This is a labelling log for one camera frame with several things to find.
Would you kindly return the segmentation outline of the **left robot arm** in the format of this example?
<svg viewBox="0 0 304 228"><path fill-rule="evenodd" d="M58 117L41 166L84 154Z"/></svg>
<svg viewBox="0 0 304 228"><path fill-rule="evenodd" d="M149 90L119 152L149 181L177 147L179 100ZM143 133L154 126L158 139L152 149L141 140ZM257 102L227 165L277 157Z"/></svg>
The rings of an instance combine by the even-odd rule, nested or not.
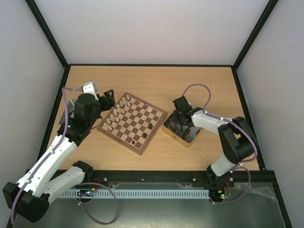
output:
<svg viewBox="0 0 304 228"><path fill-rule="evenodd" d="M53 142L23 177L16 183L8 182L3 188L4 198L11 210L10 221L14 226L18 225L16 215L32 223L39 221L59 196L71 187L82 184L93 171L92 166L77 161L66 172L53 177L63 161L90 134L101 113L115 105L114 91L108 90L100 96L92 85L85 85L79 89L81 94L70 112L66 90L62 88L64 121Z"/></svg>

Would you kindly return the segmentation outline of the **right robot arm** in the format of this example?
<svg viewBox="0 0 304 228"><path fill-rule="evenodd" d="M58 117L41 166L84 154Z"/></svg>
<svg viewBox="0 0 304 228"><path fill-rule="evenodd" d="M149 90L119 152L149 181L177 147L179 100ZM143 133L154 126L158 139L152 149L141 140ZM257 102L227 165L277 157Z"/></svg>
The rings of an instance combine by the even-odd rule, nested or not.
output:
<svg viewBox="0 0 304 228"><path fill-rule="evenodd" d="M184 96L174 100L173 104L174 123L191 128L202 128L219 136L223 155L207 168L207 180L210 185L218 186L227 172L257 157L257 139L243 117L225 118L207 112L203 108L192 108Z"/></svg>

